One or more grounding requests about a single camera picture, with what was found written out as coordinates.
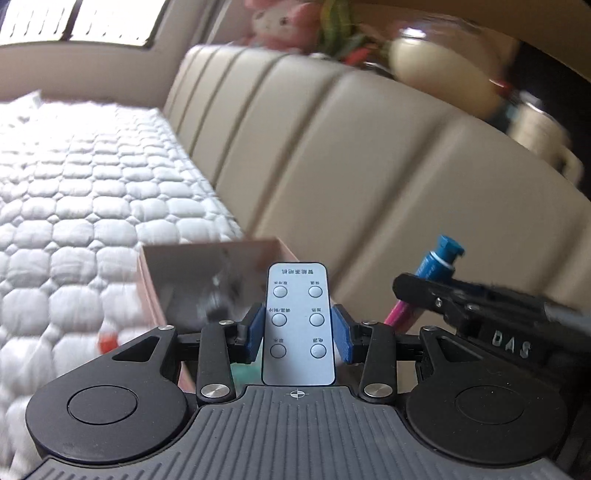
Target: pink and blue tube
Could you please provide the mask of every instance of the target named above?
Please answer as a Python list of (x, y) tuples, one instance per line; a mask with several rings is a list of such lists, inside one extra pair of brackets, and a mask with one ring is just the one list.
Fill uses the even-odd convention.
[[(429, 252), (419, 265), (415, 275), (426, 280), (449, 280), (456, 269), (453, 266), (457, 257), (464, 254), (463, 247), (454, 239), (440, 235), (437, 249)], [(384, 323), (394, 327), (396, 333), (406, 333), (423, 313), (422, 309), (398, 301)]]

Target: open box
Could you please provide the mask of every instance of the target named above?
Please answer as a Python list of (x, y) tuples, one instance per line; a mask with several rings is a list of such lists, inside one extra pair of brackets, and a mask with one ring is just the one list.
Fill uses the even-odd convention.
[[(265, 301), (269, 267), (294, 261), (279, 239), (147, 245), (138, 257), (138, 295), (153, 326), (171, 324), (179, 333), (195, 332), (206, 317), (242, 320), (253, 303)], [(232, 370), (243, 367), (232, 365)], [(178, 386), (194, 392), (191, 370), (183, 365)]]

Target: pink plush toy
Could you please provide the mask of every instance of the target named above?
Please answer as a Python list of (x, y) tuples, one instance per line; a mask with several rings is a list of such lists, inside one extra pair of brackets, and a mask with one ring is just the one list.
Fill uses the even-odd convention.
[(255, 9), (250, 45), (272, 50), (307, 53), (316, 45), (320, 28), (319, 4), (297, 0), (245, 0)]

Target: quilted mattress pad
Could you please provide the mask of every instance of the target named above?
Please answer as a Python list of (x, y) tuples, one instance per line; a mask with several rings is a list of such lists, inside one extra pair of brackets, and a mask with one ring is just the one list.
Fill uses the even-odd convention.
[(141, 244), (224, 241), (237, 224), (158, 110), (40, 103), (0, 134), (0, 479), (39, 461), (35, 391), (148, 329)]

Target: mug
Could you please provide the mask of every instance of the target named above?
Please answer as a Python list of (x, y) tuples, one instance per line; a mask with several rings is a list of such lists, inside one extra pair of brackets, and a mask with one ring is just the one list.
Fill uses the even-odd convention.
[(573, 185), (581, 181), (583, 163), (569, 150), (567, 131), (531, 103), (522, 103), (518, 107), (507, 135), (560, 171)]

